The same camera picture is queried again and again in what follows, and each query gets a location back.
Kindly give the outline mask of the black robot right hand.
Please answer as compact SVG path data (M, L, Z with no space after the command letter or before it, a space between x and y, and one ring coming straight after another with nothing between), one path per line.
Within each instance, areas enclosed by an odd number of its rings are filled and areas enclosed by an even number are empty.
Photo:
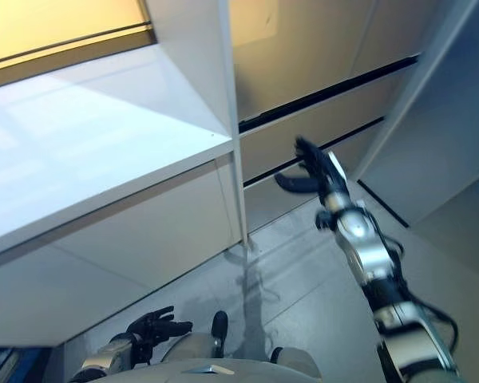
M275 174L275 182L286 192L295 194L316 193L322 198L332 193L349 195L346 177L338 170L331 158L332 152L324 153L319 147L298 136L295 140L295 154L308 177L288 177Z

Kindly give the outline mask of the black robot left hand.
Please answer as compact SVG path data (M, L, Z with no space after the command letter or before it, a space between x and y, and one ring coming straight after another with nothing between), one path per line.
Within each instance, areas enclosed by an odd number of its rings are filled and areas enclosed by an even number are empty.
M158 345L170 338L184 336L192 331L192 322L176 322L174 306L148 312L130 323L127 332L135 334L142 341Z

